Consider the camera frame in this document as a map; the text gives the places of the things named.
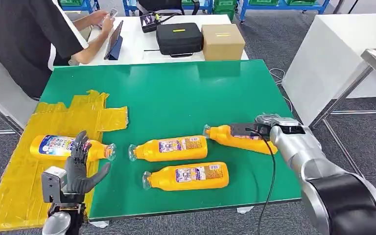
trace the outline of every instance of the tablet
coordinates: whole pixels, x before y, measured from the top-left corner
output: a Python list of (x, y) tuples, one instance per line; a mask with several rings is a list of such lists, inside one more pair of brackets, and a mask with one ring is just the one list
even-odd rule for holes
[(104, 59), (109, 59), (110, 54), (112, 53), (113, 48), (116, 46), (119, 40), (119, 35), (122, 30), (123, 21), (119, 23), (117, 28), (114, 30), (113, 34), (110, 36), (109, 43), (107, 44), (106, 54), (104, 55)]

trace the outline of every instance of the yellow tape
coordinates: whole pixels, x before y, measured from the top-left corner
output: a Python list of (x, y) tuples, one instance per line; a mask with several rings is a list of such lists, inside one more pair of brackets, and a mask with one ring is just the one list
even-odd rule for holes
[[(67, 109), (64, 103), (40, 102), (31, 116), (11, 156), (0, 182), (0, 231), (41, 227), (47, 219), (50, 203), (43, 202), (41, 173), (50, 166), (64, 167), (63, 161), (40, 160), (29, 153), (37, 135), (76, 136), (87, 130), (89, 138), (101, 141), (101, 131), (127, 127), (127, 107), (105, 109), (106, 93), (88, 91), (75, 95)], [(98, 161), (87, 164), (87, 175), (97, 172)], [(90, 212), (94, 190), (86, 194)]]

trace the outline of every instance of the plastic bottle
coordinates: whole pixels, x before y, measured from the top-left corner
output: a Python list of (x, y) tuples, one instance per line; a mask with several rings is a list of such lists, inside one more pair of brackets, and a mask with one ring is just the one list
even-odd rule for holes
[(223, 188), (228, 185), (227, 165), (222, 162), (167, 166), (160, 171), (145, 171), (144, 189), (161, 188), (165, 191)]
[[(235, 148), (242, 148), (258, 153), (270, 154), (269, 148), (266, 143), (259, 137), (250, 136), (232, 136), (231, 128), (229, 125), (222, 125), (219, 127), (204, 126), (204, 136), (210, 138), (221, 145), (226, 145)], [(268, 141), (273, 154), (276, 154), (278, 149), (271, 141)]]
[[(73, 137), (65, 136), (37, 136), (32, 141), (29, 151), (37, 158), (51, 160), (66, 160), (74, 147)], [(98, 141), (89, 141), (92, 146), (89, 149), (87, 161), (92, 162), (98, 159), (108, 159), (112, 161), (116, 156), (116, 145), (104, 145)]]
[(207, 139), (204, 136), (187, 136), (151, 140), (142, 145), (129, 146), (129, 159), (149, 162), (200, 159), (207, 156)]

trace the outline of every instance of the stainless steel table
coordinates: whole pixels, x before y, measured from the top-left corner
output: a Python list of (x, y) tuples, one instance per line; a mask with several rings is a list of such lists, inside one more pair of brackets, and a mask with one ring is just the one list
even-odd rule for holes
[(376, 114), (376, 110), (348, 110), (348, 111), (336, 111), (336, 107), (342, 103), (344, 99), (373, 71), (376, 70), (376, 49), (367, 49), (361, 54), (361, 58), (366, 62), (366, 66), (362, 68), (362, 73), (342, 92), (342, 94), (333, 102), (333, 104), (324, 111), (314, 122), (311, 124), (312, 128), (315, 128), (320, 122), (323, 122), (331, 133), (332, 137), (338, 144), (339, 148), (344, 153), (345, 157), (349, 161), (354, 171), (364, 177), (361, 170), (358, 168), (353, 158), (338, 138), (337, 134), (333, 130), (332, 126), (327, 120), (329, 115), (353, 115), (353, 114)]

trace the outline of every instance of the hand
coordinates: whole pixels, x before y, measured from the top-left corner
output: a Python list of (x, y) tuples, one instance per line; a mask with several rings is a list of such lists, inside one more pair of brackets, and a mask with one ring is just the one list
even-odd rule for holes
[(107, 16), (108, 14), (109, 14), (109, 12), (102, 11), (102, 10), (95, 11), (95, 12), (91, 13), (89, 15), (90, 24), (92, 24), (92, 25), (99, 24), (104, 19), (104, 17)]
[(101, 24), (101, 31), (110, 33), (113, 28), (113, 22), (115, 22), (114, 18), (110, 18), (110, 16), (106, 16)]
[(92, 190), (110, 170), (110, 163), (103, 165), (92, 177), (87, 178), (86, 161), (91, 144), (87, 142), (87, 132), (80, 132), (74, 141), (71, 156), (67, 158), (64, 169), (67, 171), (67, 192), (86, 194)]

